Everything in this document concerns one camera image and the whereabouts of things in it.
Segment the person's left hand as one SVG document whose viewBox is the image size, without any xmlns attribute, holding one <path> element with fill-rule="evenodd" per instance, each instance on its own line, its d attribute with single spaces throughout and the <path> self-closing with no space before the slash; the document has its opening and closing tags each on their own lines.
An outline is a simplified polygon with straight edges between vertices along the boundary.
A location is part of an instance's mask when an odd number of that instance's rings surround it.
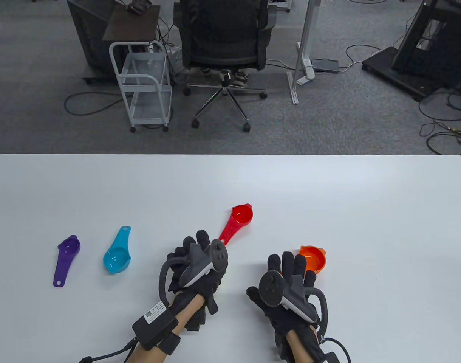
<svg viewBox="0 0 461 363">
<path fill-rule="evenodd" d="M 169 292 L 198 294 L 204 297 L 205 306 L 214 315 L 218 311 L 214 294 L 220 286 L 222 278 L 228 267 L 228 253 L 225 245 L 220 240 L 210 241 L 205 230 L 196 232 L 196 239 L 191 236 L 183 240 L 182 247 L 177 247 L 170 253 L 167 259 L 184 259 L 184 262 L 172 265 L 172 279 L 169 285 Z M 204 259 L 199 266 L 211 264 L 208 272 L 204 272 L 199 278 L 188 277 L 189 273 L 195 271 L 195 266 L 190 265 L 191 259 Z"/>
</svg>

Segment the person's right hand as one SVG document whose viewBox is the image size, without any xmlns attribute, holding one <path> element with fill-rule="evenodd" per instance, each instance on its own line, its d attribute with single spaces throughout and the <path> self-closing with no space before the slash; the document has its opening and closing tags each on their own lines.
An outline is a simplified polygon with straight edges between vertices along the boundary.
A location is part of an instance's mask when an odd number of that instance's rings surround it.
<svg viewBox="0 0 461 363">
<path fill-rule="evenodd" d="M 305 287 L 313 287 L 316 274 L 306 270 L 306 259 L 302 255 L 283 252 L 279 257 L 272 254 L 268 257 L 268 271 L 278 271 L 286 282 L 293 275 L 299 275 Z M 287 362 L 313 363 L 325 360 L 320 349 L 320 336 L 316 331 L 317 324 L 309 323 L 294 311 L 282 306 L 270 307 L 260 297 L 257 287 L 248 287 L 246 295 L 255 303 L 270 320 L 275 332 L 275 342 L 282 359 Z"/>
</svg>

